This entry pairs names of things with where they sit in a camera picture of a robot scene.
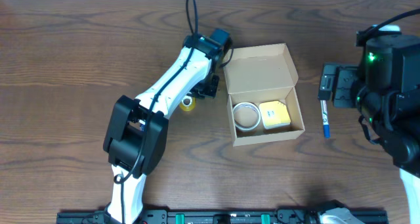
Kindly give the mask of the large white tape roll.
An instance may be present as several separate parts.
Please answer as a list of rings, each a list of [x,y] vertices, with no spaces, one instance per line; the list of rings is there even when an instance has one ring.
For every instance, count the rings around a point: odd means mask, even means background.
[[[240,102],[232,109],[234,125],[240,131],[252,131],[261,122],[259,108],[252,102]]]

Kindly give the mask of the cardboard box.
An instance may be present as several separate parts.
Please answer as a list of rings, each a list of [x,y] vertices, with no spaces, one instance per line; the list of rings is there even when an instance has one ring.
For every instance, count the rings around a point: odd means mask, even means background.
[[[295,90],[299,76],[285,43],[244,47],[234,50],[224,68],[227,87],[227,112],[234,146],[292,140],[305,131]],[[240,102],[280,101],[287,106],[291,123],[265,129],[261,122],[252,131],[240,131],[234,125],[233,107]]]

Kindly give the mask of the blue white marker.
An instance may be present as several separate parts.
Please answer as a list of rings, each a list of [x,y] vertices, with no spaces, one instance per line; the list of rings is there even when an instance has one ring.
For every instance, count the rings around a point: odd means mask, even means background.
[[[323,123],[324,137],[325,138],[330,138],[330,128],[329,128],[329,119],[328,119],[326,101],[320,101],[320,105],[321,105],[321,111],[322,111],[322,123]]]

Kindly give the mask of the small yellow tape roll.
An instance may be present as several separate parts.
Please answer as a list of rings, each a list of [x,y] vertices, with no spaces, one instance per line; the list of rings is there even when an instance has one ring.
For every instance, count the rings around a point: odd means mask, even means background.
[[[186,95],[181,100],[179,107],[185,112],[192,111],[196,107],[196,99],[194,97]]]

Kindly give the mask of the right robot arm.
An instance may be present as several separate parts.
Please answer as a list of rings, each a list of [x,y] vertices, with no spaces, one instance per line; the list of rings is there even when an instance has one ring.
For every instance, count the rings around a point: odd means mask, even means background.
[[[325,63],[318,100],[354,108],[367,141],[380,145],[400,170],[411,223],[419,222],[419,37],[399,26],[356,33],[359,64]]]

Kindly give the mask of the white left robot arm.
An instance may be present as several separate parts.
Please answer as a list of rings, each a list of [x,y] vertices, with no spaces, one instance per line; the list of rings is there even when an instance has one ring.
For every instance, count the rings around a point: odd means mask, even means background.
[[[214,97],[219,83],[215,70],[232,46],[222,30],[211,36],[189,35],[173,65],[151,88],[114,104],[103,149],[114,173],[107,223],[135,223],[143,210],[147,175],[165,151],[169,118],[185,96]]]

